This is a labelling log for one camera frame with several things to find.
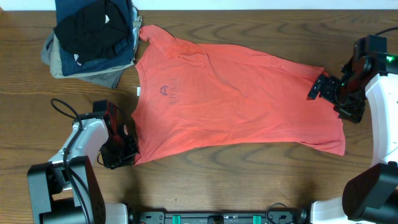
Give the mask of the red orange t-shirt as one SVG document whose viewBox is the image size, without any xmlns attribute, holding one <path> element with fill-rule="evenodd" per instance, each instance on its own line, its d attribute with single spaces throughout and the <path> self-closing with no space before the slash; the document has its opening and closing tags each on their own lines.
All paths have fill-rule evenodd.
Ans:
<svg viewBox="0 0 398 224">
<path fill-rule="evenodd" d="M 343 122 L 332 104 L 307 98 L 325 69 L 229 44 L 196 44 L 144 26 L 136 64 L 136 164 L 191 149 L 297 142 L 342 156 Z"/>
</svg>

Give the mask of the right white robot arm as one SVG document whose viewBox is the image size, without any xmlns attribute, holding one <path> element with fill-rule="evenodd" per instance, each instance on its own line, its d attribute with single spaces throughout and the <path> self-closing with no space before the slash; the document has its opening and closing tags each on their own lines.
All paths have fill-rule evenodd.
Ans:
<svg viewBox="0 0 398 224">
<path fill-rule="evenodd" d="M 397 56 L 373 52 L 352 57 L 344 77 L 320 75 L 307 98 L 324 98 L 340 118 L 358 123 L 371 110 L 373 158 L 343 195 L 313 202 L 310 223 L 397 223 Z"/>
</svg>

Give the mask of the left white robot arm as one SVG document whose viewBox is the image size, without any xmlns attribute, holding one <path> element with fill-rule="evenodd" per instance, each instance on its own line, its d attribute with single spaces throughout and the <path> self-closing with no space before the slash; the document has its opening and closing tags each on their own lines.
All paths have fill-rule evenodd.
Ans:
<svg viewBox="0 0 398 224">
<path fill-rule="evenodd" d="M 125 203 L 105 202 L 93 164 L 112 135 L 103 118 L 73 120 L 72 133 L 27 181 L 34 223 L 134 223 Z"/>
</svg>

